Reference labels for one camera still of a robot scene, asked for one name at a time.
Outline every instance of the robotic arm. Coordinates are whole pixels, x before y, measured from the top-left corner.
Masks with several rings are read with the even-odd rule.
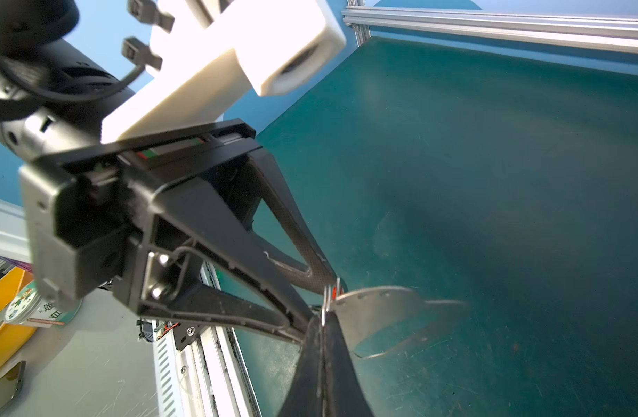
[[[324,0],[130,0],[128,8],[154,28],[149,47],[125,40],[136,69],[118,81],[61,39],[77,22],[72,0],[0,7],[0,141],[27,162],[21,189],[39,292],[69,309],[112,280],[114,296],[140,317],[302,344],[280,415],[308,404],[308,415],[372,415],[349,351],[430,309],[438,320],[394,350],[426,342],[466,305],[398,287],[347,292],[256,132],[215,122],[250,87],[284,94],[313,76],[345,44],[334,16]],[[289,38],[281,28],[298,14],[306,25]],[[155,79],[134,95],[125,85],[145,68]],[[261,200],[304,262],[254,233]],[[203,262],[268,308],[202,284]],[[324,295],[319,315],[293,286]]]

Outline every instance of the green cutting mat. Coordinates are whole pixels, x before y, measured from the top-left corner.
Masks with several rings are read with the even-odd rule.
[[[351,289],[471,305],[355,361],[375,415],[638,416],[638,77],[372,38],[258,139]],[[298,347],[238,334],[272,417]]]

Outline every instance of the yellow plastic tray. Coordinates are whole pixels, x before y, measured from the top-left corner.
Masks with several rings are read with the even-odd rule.
[[[34,275],[14,268],[0,279],[0,312],[15,298],[17,293],[34,279]],[[34,334],[35,327],[3,323],[0,326],[0,367],[22,347]]]

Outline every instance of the green tabletop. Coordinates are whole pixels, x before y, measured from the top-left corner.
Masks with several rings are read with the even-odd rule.
[[[351,289],[471,305],[354,361],[375,415],[638,416],[638,77],[372,38],[258,139]],[[298,347],[238,334],[272,417]]]

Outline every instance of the phone screen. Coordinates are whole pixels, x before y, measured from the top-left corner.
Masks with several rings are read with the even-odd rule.
[[[18,394],[25,364],[24,361],[18,362],[0,379],[0,411]]]

